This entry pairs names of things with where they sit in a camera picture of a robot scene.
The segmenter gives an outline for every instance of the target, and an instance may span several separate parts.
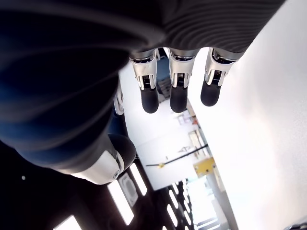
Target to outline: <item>yellow sign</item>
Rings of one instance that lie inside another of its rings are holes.
[[[203,177],[210,173],[213,173],[213,166],[215,166],[215,161],[213,157],[204,159],[200,162],[193,164],[194,170],[198,177]]]

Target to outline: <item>fluorescent light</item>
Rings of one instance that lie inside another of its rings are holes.
[[[174,203],[174,206],[177,209],[178,208],[178,202],[177,202],[177,200],[175,198],[175,195],[174,195],[174,193],[173,193],[173,191],[171,189],[169,190],[169,196],[171,197],[171,199],[172,199],[172,201]]]
[[[208,226],[210,224],[213,224],[214,222],[217,222],[217,219],[214,219],[214,220],[211,220],[211,221],[209,221],[209,222],[207,222],[205,224],[202,224],[202,225],[198,226],[197,228],[201,229],[201,228],[206,227],[206,226]]]
[[[131,169],[131,172],[134,176],[134,179],[136,180],[136,183],[138,184],[138,187],[142,193],[142,195],[146,195],[147,193],[147,188],[146,188],[146,185],[144,184],[144,181],[140,175],[140,172],[138,170],[138,168],[136,167],[135,163],[133,163],[131,166],[130,166],[130,169]]]
[[[113,181],[111,184],[107,186],[111,196],[123,217],[126,225],[129,225],[133,219],[133,212],[125,198],[123,191],[121,190],[119,183],[117,180]]]
[[[186,217],[186,219],[187,219],[188,224],[191,225],[192,222],[191,222],[191,219],[190,219],[190,217],[189,217],[187,211],[184,211],[184,215],[185,215],[185,217]]]
[[[189,198],[187,196],[187,194],[183,193],[184,199],[187,201],[187,203],[190,203]]]
[[[169,216],[171,217],[173,223],[174,223],[174,226],[177,227],[178,225],[178,220],[176,219],[176,216],[172,210],[172,207],[170,205],[167,205],[167,211],[168,211],[168,214]]]
[[[214,227],[212,227],[212,228],[210,228],[210,229],[208,229],[208,230],[213,230],[213,229],[217,229],[217,228],[219,228],[221,225],[220,224],[218,224],[218,225],[215,225]]]
[[[71,215],[53,230],[81,230],[76,218]]]
[[[175,193],[178,195],[178,194],[179,194],[179,191],[178,191],[178,188],[177,188],[176,184],[173,183],[172,185],[173,185],[173,188],[174,188]]]
[[[187,202],[184,200],[183,203],[184,203],[184,206],[186,207],[186,210],[188,211],[188,213],[190,213],[191,210],[190,210],[190,208],[189,208]]]

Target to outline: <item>white wall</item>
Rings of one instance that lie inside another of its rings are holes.
[[[192,146],[188,133],[196,130],[192,123],[180,125],[177,115],[171,110],[169,100],[159,104],[154,114],[146,113],[142,108],[141,93],[131,64],[120,72],[121,87],[124,95],[124,110],[127,130],[134,143],[141,163],[146,171],[153,189],[157,190],[172,182],[195,175],[194,155],[175,161],[159,169],[159,164],[168,161],[167,155],[177,157],[182,147]]]
[[[307,215],[307,1],[289,0],[226,77],[214,107],[201,104],[207,49],[189,100],[240,230],[281,230]]]

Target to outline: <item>black fingertip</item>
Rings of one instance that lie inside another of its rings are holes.
[[[220,86],[214,84],[208,85],[206,80],[204,80],[201,90],[201,102],[205,106],[214,106],[219,100],[220,90]]]
[[[142,106],[145,112],[153,114],[159,108],[158,91],[154,89],[141,90]]]
[[[172,86],[170,105],[175,113],[181,113],[185,111],[188,103],[188,88]]]

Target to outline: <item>white surface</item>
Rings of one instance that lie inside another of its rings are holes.
[[[76,218],[71,215],[53,230],[81,230]]]
[[[146,188],[146,185],[144,184],[144,181],[140,175],[140,172],[138,170],[138,168],[136,167],[135,163],[133,163],[131,166],[130,166],[130,170],[134,176],[134,179],[136,181],[136,183],[138,184],[138,187],[142,193],[142,195],[146,195],[147,193],[147,188]]]
[[[114,157],[108,151],[104,151],[91,167],[71,175],[88,180],[94,184],[106,184],[114,181],[114,175],[117,171],[121,173],[124,170],[124,161],[120,154],[118,154],[118,160],[121,164],[121,170],[119,170],[118,163]]]
[[[281,230],[307,213],[307,1],[289,0],[201,104],[208,49],[195,61],[189,100],[240,230]]]
[[[210,189],[206,188],[206,182],[206,178],[203,177],[191,180],[189,183],[189,198],[192,205],[191,212],[194,224],[216,218],[216,213],[212,205],[212,199],[215,199],[215,197],[211,194]]]
[[[168,212],[170,218],[171,218],[172,221],[173,221],[174,226],[177,227],[177,225],[178,225],[178,220],[177,220],[177,218],[176,218],[176,216],[175,216],[175,214],[174,214],[174,211],[172,210],[172,207],[171,207],[170,205],[167,205],[167,208],[166,208],[166,209],[167,209],[167,212]]]
[[[121,214],[124,219],[126,225],[129,225],[134,217],[133,212],[125,198],[123,191],[121,190],[119,183],[117,180],[108,184],[107,188]]]
[[[225,216],[219,202],[217,201],[217,199],[213,199],[211,202],[212,202],[213,208],[214,208],[215,213],[216,213],[216,218],[218,219],[219,223],[220,224],[227,223],[226,216]]]

